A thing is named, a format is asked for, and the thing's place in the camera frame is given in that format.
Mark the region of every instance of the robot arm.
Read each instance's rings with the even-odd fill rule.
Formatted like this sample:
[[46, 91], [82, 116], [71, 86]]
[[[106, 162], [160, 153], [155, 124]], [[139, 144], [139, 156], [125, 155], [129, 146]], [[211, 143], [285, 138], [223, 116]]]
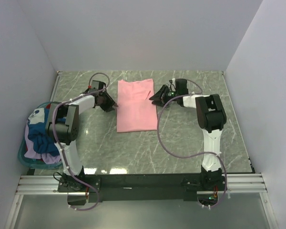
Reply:
[[[105, 83], [101, 81], [92, 81], [91, 87], [89, 87], [85, 92], [81, 95], [91, 93], [93, 91], [100, 90], [105, 87]], [[53, 137], [53, 128], [52, 128], [52, 115], [55, 107], [60, 104], [59, 102], [51, 103], [51, 108], [49, 112], [48, 121], [46, 124], [46, 132], [47, 134]], [[56, 116], [56, 132], [58, 138], [63, 145], [66, 159], [68, 161], [70, 170], [74, 175], [80, 176], [83, 174], [83, 165], [80, 161], [80, 158], [76, 149], [76, 138], [78, 136], [79, 131], [79, 115], [90, 109], [95, 108], [96, 106], [100, 106], [103, 111], [109, 112], [114, 110], [114, 107], [117, 106], [116, 102], [108, 95], [106, 91], [102, 91], [96, 95], [86, 95], [81, 99], [72, 102], [68, 105], [63, 105], [59, 108]], [[62, 152], [60, 151], [62, 163], [63, 163], [63, 173], [66, 175], [70, 175], [64, 158], [62, 156]]]
[[[196, 108], [199, 126], [204, 135], [204, 151], [220, 154], [220, 138], [226, 114], [219, 95], [189, 95], [186, 79], [172, 79], [150, 98], [153, 104], [164, 106], [170, 99], [179, 95], [176, 102], [182, 107]], [[205, 154], [202, 162], [201, 183], [212, 187], [222, 179], [219, 159], [215, 155]]]

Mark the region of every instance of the cable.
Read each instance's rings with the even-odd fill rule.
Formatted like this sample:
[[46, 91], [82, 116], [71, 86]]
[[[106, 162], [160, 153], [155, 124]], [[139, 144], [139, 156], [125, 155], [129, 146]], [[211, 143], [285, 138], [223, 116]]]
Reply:
[[186, 97], [186, 96], [192, 96], [192, 94], [185, 94], [185, 95], [179, 95], [179, 96], [176, 96], [175, 98], [172, 98], [170, 99], [165, 105], [164, 107], [162, 108], [160, 114], [159, 114], [159, 117], [158, 117], [158, 123], [157, 123], [157, 136], [158, 136], [158, 140], [159, 140], [159, 143], [160, 145], [162, 146], [162, 148], [170, 155], [176, 157], [176, 158], [181, 158], [181, 159], [185, 159], [185, 158], [191, 158], [191, 157], [194, 157], [194, 156], [199, 156], [199, 155], [204, 155], [204, 154], [212, 154], [212, 155], [215, 155], [218, 159], [219, 159], [219, 162], [222, 166], [222, 168], [224, 169], [224, 173], [225, 173], [225, 188], [224, 188], [224, 193], [223, 193], [223, 196], [218, 200], [218, 202], [214, 205], [211, 206], [211, 208], [217, 206], [218, 204], [220, 204], [222, 201], [223, 201], [223, 198], [225, 197], [225, 193], [227, 191], [227, 171], [226, 171], [226, 168], [225, 168], [225, 165], [222, 161], [222, 159], [214, 152], [201, 152], [201, 153], [196, 153], [196, 154], [192, 154], [192, 155], [188, 155], [188, 156], [179, 156], [179, 155], [176, 155], [174, 154], [173, 152], [171, 152], [170, 150], [168, 150], [165, 145], [163, 144], [161, 138], [160, 138], [160, 131], [159, 131], [159, 125], [160, 125], [160, 119], [161, 119], [161, 116], [165, 110], [165, 108], [168, 106], [169, 103], [171, 103], [172, 101], [174, 101], [175, 99], [178, 99], [178, 98], [182, 98], [182, 97]]
[[183, 80], [187, 80], [188, 82], [193, 83], [196, 87], [198, 87], [198, 88], [200, 89], [200, 92], [195, 93], [195, 94], [202, 94], [202, 93], [203, 93], [202, 88], [201, 88], [197, 83], [195, 83], [193, 80], [188, 80], [188, 79], [183, 79]]
[[59, 179], [57, 179], [57, 178], [55, 177], [55, 173], [57, 173], [57, 174], [58, 174], [59, 176], [61, 176], [61, 177], [62, 177], [62, 174], [59, 173], [59, 172], [54, 172], [54, 173], [53, 173], [53, 178], [59, 182]]
[[88, 83], [88, 86], [90, 86], [91, 85], [91, 80], [92, 80], [92, 78], [94, 77], [94, 76], [96, 76], [96, 75], [104, 75], [104, 76], [106, 76], [106, 77], [108, 77], [109, 78], [109, 76], [108, 75], [106, 75], [105, 73], [95, 73], [95, 74], [93, 74], [91, 77], [90, 77], [90, 79], [89, 79], [89, 83]]
[[110, 84], [110, 78], [109, 78], [108, 75], [106, 75], [106, 74], [104, 74], [104, 73], [95, 73], [95, 74], [93, 74], [93, 76], [92, 76], [92, 77], [90, 78], [90, 80], [89, 80], [89, 85], [90, 85], [91, 79], [92, 79], [95, 75], [97, 75], [97, 74], [102, 74], [102, 75], [104, 75], [104, 76], [107, 77], [108, 83], [107, 83], [107, 85], [106, 85], [104, 88], [102, 88], [102, 89], [100, 89], [100, 90], [98, 90], [98, 91], [95, 91], [95, 92], [91, 92], [91, 93], [87, 93], [87, 94], [82, 94], [82, 95], [80, 95], [80, 96], [78, 96], [78, 97], [76, 97], [76, 98], [74, 98], [74, 99], [69, 100], [69, 101], [61, 102], [60, 104], [57, 105], [57, 107], [55, 107], [55, 109], [54, 109], [54, 111], [53, 111], [53, 117], [52, 117], [52, 125], [53, 125], [53, 135], [54, 135], [54, 139], [55, 139], [55, 141], [57, 142], [57, 144], [58, 144], [58, 145], [60, 146], [60, 148], [61, 148], [61, 154], [62, 154], [63, 160], [64, 160], [64, 162], [65, 162], [66, 168], [68, 169], [68, 172], [70, 173], [70, 175], [73, 177], [74, 180], [76, 180], [77, 182], [79, 182], [79, 183], [85, 185], [86, 187], [91, 188], [91, 189], [96, 193], [96, 195], [97, 195], [97, 200], [96, 200], [95, 204], [92, 205], [92, 206], [89, 207], [89, 208], [76, 208], [75, 206], [70, 206], [72, 209], [77, 210], [77, 211], [87, 211], [87, 210], [90, 210], [90, 209], [95, 208], [96, 205], [100, 202], [100, 194], [99, 194], [99, 192], [98, 192], [98, 190], [97, 190], [96, 188], [94, 188], [93, 186], [87, 184], [86, 182], [84, 182], [84, 181], [78, 179], [78, 178], [75, 176], [75, 174], [72, 172], [72, 170], [70, 169], [70, 166], [69, 166], [69, 163], [68, 163], [68, 161], [67, 161], [66, 154], [65, 154], [65, 151], [64, 151], [64, 147], [62, 146], [62, 144], [61, 144], [61, 142], [59, 141], [58, 136], [57, 136], [57, 132], [56, 132], [56, 128], [55, 128], [55, 120], [56, 120], [56, 116], [57, 116], [57, 111], [58, 111], [58, 109], [59, 109], [61, 106], [66, 105], [66, 104], [69, 104], [69, 103], [72, 103], [72, 102], [75, 102], [75, 101], [77, 101], [77, 100], [79, 100], [79, 99], [81, 99], [81, 98], [83, 98], [83, 97], [86, 97], [86, 96], [88, 96], [88, 95], [92, 95], [92, 94], [95, 94], [95, 93], [98, 93], [98, 92], [102, 92], [102, 91], [104, 91], [104, 90], [107, 89], [108, 85]]

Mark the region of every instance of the white panel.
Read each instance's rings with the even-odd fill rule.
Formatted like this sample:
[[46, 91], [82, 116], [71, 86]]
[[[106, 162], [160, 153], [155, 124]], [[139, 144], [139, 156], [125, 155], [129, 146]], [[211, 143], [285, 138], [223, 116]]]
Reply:
[[286, 229], [286, 0], [264, 0], [226, 81], [248, 153]]
[[225, 70], [262, 0], [18, 0], [55, 69]]
[[53, 69], [16, 0], [0, 0], [0, 229], [24, 167], [17, 152], [26, 118], [49, 99]]

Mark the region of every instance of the pink cloth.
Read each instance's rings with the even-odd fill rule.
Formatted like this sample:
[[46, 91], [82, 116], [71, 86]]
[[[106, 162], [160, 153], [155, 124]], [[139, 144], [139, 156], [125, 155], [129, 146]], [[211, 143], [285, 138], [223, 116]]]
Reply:
[[149, 98], [153, 96], [153, 80], [118, 81], [118, 133], [157, 130], [157, 109]]

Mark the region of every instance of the clothing pile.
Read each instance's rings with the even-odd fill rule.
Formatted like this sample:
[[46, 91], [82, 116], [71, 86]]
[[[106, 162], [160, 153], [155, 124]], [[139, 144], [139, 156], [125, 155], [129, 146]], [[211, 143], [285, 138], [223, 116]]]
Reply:
[[27, 145], [26, 158], [43, 160], [45, 164], [54, 164], [61, 156], [52, 138], [45, 131], [49, 116], [49, 104], [46, 108], [37, 108], [29, 116], [24, 138]]

